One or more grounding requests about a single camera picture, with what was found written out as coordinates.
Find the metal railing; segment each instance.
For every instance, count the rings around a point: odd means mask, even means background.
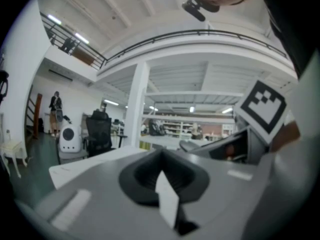
[[[130,47],[118,52],[117,54],[111,56],[110,58],[108,58],[104,62],[103,65],[105,66],[110,61],[112,61],[116,58],[120,58],[121,56],[125,55],[126,53],[131,52],[131,51],[133,51],[137,48],[140,48],[142,46],[145,46],[148,44],[154,44],[157,41],[162,41],[162,40],[171,39],[171,38],[184,37],[184,36],[225,36],[225,37],[232,37],[232,38],[236,38],[236,39],[240,39],[240,40],[246,40],[246,41],[250,41],[255,44],[264,46],[264,47],[268,48],[269,50],[274,51],[287,59],[287,55],[283,51],[275,48],[274,46],[272,46],[268,43],[265,43],[263,41],[260,41],[258,39],[255,39],[255,38],[247,36],[247,35],[233,33],[233,32],[229,32],[229,31],[223,31],[223,30],[194,29],[194,30],[184,30],[184,31],[177,31],[177,32],[162,34],[162,35],[158,35],[158,36],[146,39],[144,41],[138,42],[138,43],[131,45]]]
[[[154,44],[155,42],[166,40],[166,39],[179,38],[179,37],[185,37],[185,36],[224,36],[224,37],[236,38],[239,40],[250,41],[255,44],[261,45],[263,47],[268,48],[271,51],[278,53],[279,55],[283,56],[286,59],[288,58],[283,51],[261,40],[255,39],[247,35],[239,34],[239,33],[223,31],[223,30],[212,30],[212,29],[184,30],[184,31],[177,31],[177,32],[158,35],[158,36],[143,40],[141,42],[138,42],[134,45],[131,45],[128,48],[111,56],[110,58],[105,58],[98,51],[96,51],[95,49],[90,47],[88,44],[78,39],[71,31],[69,31],[63,26],[58,25],[53,20],[49,19],[45,14],[41,12],[40,14],[41,14],[44,28],[48,34],[48,37],[52,45],[57,46],[60,50],[64,51],[65,53],[69,55],[74,55],[74,56],[75,56],[74,54],[75,50],[80,49],[81,52],[85,53],[88,56],[88,59],[87,61],[85,61],[85,59],[84,60],[80,58],[79,59],[87,63],[91,67],[93,67],[95,70],[100,70],[103,66],[105,66],[107,63],[111,62],[112,60],[120,58],[121,56],[135,49],[138,49],[142,46]]]
[[[98,51],[90,47],[78,39],[71,31],[65,27],[58,25],[49,19],[45,14],[41,13],[41,18],[45,31],[52,45],[57,46],[63,52],[75,56],[75,58],[90,65],[95,70],[99,70],[108,60]]]

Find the ceiling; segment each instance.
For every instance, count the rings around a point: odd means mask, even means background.
[[[90,46],[107,58],[144,39],[165,33],[204,29],[206,23],[199,22],[185,12],[181,4],[186,0],[38,0],[42,13],[51,14],[62,21],[62,25],[73,33],[80,33],[90,41]],[[211,26],[237,26],[259,34],[270,32],[269,17],[263,0],[225,6],[218,13],[203,11]],[[57,72],[76,79],[90,88],[99,90],[125,108],[135,73],[135,66],[108,76],[103,82],[91,84],[85,78],[66,68],[51,63]],[[147,93],[157,92],[232,92],[243,94],[249,84],[260,77],[272,87],[289,94],[295,84],[271,75],[259,61],[247,61],[244,57],[212,54],[211,60],[187,61],[177,59],[175,63],[164,62],[150,69]],[[220,98],[231,103],[219,102]],[[190,102],[196,113],[221,113],[238,98],[203,96],[196,102],[195,95],[185,95],[182,100],[175,97],[172,104],[165,98],[145,98],[145,111],[157,102],[163,113],[188,113]]]
[[[107,58],[144,39],[174,31],[204,29],[203,22],[185,12],[186,0],[38,0],[40,11],[80,33]],[[226,6],[206,13],[211,22],[267,31],[268,13],[263,0]]]

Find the desk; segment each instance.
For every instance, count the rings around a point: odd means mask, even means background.
[[[150,144],[156,144],[156,145],[166,147],[168,149],[176,150],[176,149],[180,148],[179,142],[181,141],[181,139],[169,137],[169,136],[146,135],[146,136],[141,136],[140,141],[150,143]],[[190,141],[199,145],[199,146],[203,146],[203,145],[207,145],[209,143],[212,143],[212,141],[199,140],[199,139],[190,139]]]
[[[125,146],[89,159],[52,166],[49,168],[49,173],[54,187],[59,189],[94,166],[100,165],[106,161],[113,161],[142,152],[145,152],[145,150],[137,147]]]

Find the white column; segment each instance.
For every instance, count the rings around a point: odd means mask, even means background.
[[[141,133],[142,114],[144,112],[144,100],[147,92],[149,80],[149,65],[139,62],[135,68],[135,73],[130,90],[128,109],[126,110],[124,135],[125,146],[139,147],[139,138]]]

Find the white wall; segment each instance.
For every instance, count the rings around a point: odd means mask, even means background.
[[[62,67],[92,82],[95,82],[97,79],[97,71],[93,67],[87,65],[86,63],[82,62],[81,60],[73,56],[70,56],[62,50],[59,50],[56,46],[50,46],[50,48],[45,54],[45,57],[48,60],[56,64],[59,64]]]
[[[8,95],[1,104],[3,129],[25,145],[24,124],[31,83],[51,46],[39,14],[38,0],[30,0],[4,43],[4,70],[9,73]]]
[[[42,94],[40,106],[40,115],[45,119],[45,113],[50,112],[51,97],[56,91],[60,93],[62,100],[63,114],[68,116],[74,125],[80,125],[82,114],[91,115],[94,110],[100,108],[104,94],[98,90],[86,87],[83,83],[73,80],[72,82],[63,80],[41,68],[42,73],[37,74],[33,81],[33,89],[31,97],[36,97],[37,94]],[[114,119],[123,119],[124,110],[120,107],[108,104],[106,112],[109,117]]]

